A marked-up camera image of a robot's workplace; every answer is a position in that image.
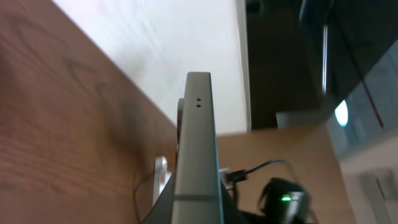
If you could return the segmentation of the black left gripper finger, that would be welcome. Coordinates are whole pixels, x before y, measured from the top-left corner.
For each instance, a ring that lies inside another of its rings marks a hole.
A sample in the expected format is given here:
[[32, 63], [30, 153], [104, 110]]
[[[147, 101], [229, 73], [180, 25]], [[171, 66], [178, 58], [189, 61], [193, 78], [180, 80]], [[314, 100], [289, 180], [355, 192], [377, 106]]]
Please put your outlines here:
[[141, 221], [142, 224], [170, 224], [174, 202], [174, 183], [175, 177], [171, 175], [151, 211]]

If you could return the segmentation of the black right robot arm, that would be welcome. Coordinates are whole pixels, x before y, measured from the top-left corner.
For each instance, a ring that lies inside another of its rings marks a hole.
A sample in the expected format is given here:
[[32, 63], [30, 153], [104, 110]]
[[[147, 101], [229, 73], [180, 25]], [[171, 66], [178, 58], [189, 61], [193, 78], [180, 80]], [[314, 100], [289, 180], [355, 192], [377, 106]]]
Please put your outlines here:
[[259, 197], [261, 214], [242, 210], [248, 223], [306, 224], [311, 198], [299, 184], [274, 177], [263, 188]]

